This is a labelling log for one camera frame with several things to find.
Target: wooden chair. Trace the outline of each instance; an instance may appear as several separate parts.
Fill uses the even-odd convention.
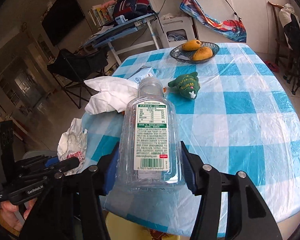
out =
[[[283,39],[280,39],[279,22],[278,22],[276,8],[279,8],[281,10],[284,7],[281,5],[278,5],[278,4],[271,3],[269,1],[268,1],[268,4],[270,4],[272,6],[274,20],[275,20],[275,27],[277,30],[277,38],[275,39],[275,41],[277,42],[277,47],[275,50],[275,63],[278,65],[280,62],[283,65],[283,67],[284,67],[283,78],[287,79],[288,75],[292,75],[291,69],[293,66],[293,59],[295,58],[295,55],[293,53],[293,50],[288,47],[285,37],[283,37]],[[283,46],[284,48],[287,48],[289,50],[288,56],[280,54],[280,46]],[[285,62],[281,58],[288,59],[288,64],[286,65]]]

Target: crocodile plush toy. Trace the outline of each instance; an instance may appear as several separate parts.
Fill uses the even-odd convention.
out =
[[[177,87],[180,94],[188,99],[196,99],[200,89],[197,72],[178,76],[175,80],[168,83],[169,87]]]

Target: plastic table cover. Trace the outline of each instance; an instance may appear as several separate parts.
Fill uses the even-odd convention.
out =
[[[282,86],[245,44],[220,43],[209,62],[189,65],[171,58],[172,48],[128,57],[113,76],[129,78],[142,65],[152,66],[163,84],[198,72],[195,100],[173,89],[165,97],[176,108],[179,137],[189,152],[220,172],[245,171],[275,220],[300,211],[300,122]],[[117,112],[84,114],[88,130],[84,168],[111,153],[120,140],[123,116]],[[200,203],[187,186],[180,191],[132,194],[114,186],[101,198],[103,208],[127,220],[175,235],[190,236]],[[222,194],[218,236],[226,232],[227,194]]]

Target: books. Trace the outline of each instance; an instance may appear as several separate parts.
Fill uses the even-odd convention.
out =
[[[91,17],[95,26],[102,27],[108,22],[113,21],[113,9],[114,6],[109,6],[106,9],[100,9],[101,5],[94,5],[88,11],[89,16]]]

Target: barcode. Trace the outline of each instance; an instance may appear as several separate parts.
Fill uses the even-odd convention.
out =
[[[141,159],[141,168],[163,168],[163,159]]]

